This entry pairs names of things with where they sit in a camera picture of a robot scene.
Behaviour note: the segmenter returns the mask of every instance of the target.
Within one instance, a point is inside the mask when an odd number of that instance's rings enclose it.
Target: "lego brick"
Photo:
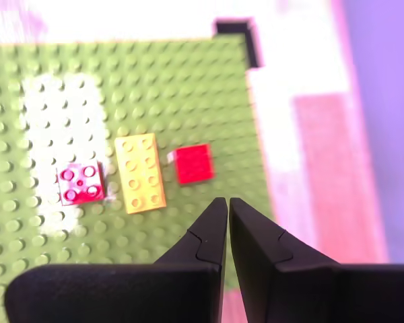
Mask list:
[[[62,205],[101,201],[104,189],[99,163],[67,164],[57,168]]]
[[[127,213],[165,207],[154,134],[117,138],[115,149]]]
[[[175,150],[174,158],[180,184],[211,180],[214,177],[214,166],[208,144],[178,148]]]

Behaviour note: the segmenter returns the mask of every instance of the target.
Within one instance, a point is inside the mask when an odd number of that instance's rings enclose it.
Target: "pink surface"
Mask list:
[[[359,160],[347,115],[347,95],[296,98],[319,250],[339,262],[380,262],[370,172]]]
[[[224,293],[222,323],[247,323],[239,290]]]

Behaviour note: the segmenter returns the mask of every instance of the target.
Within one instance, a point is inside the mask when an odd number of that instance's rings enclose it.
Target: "lego stud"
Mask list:
[[[135,190],[139,187],[139,183],[137,180],[130,180],[129,181],[129,186],[132,190]]]
[[[141,144],[142,148],[149,149],[153,145],[153,141],[151,139],[142,139]]]
[[[148,184],[151,186],[155,186],[159,183],[159,180],[155,176],[150,176],[148,178]]]
[[[158,195],[155,194],[155,195],[151,196],[151,203],[153,203],[154,205],[157,205],[157,204],[159,204],[159,202],[160,202],[160,198]]]
[[[131,204],[134,209],[138,209],[141,207],[142,202],[139,199],[133,199]]]
[[[136,162],[134,162],[133,160],[129,160],[126,162],[126,168],[129,172],[132,172],[133,170],[135,170],[136,168]]]
[[[147,157],[147,158],[145,159],[145,164],[146,164],[146,166],[147,166],[148,168],[151,168],[151,167],[153,167],[153,166],[156,164],[156,162],[154,161],[153,158]]]
[[[90,186],[87,188],[87,194],[90,196],[96,196],[99,193],[99,188],[97,186]]]
[[[72,180],[75,174],[71,170],[63,170],[61,172],[61,179],[63,180]]]
[[[64,197],[68,201],[74,201],[76,199],[76,192],[74,190],[67,190]]]
[[[125,151],[127,151],[127,152],[130,152],[130,151],[132,151],[132,149],[133,149],[133,145],[132,145],[131,143],[125,141],[125,142],[123,143],[123,149],[124,149]]]
[[[85,177],[93,177],[96,173],[96,170],[93,166],[88,166],[83,169],[83,174]]]

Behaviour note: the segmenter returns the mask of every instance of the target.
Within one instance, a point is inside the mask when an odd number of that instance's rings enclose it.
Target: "white patch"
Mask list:
[[[58,78],[51,74],[23,81],[26,138],[33,144],[30,157],[36,162],[31,175],[38,179],[36,196],[42,199],[38,214],[44,216],[43,234],[53,235],[78,225],[81,210],[62,206],[57,184],[57,164],[97,160],[103,170],[106,157],[104,109],[93,77],[82,73]]]
[[[175,151],[171,151],[166,157],[168,158],[168,164],[172,163],[175,160]]]

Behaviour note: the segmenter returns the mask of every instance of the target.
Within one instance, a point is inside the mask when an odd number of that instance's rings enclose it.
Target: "lego baseplate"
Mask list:
[[[244,40],[0,46],[0,322],[34,266],[153,262],[216,196],[270,214]],[[114,140],[155,133],[167,207],[125,211]],[[209,143],[215,178],[181,186],[167,154]],[[62,206],[56,167],[97,161],[106,199]],[[238,286],[228,248],[226,289]]]

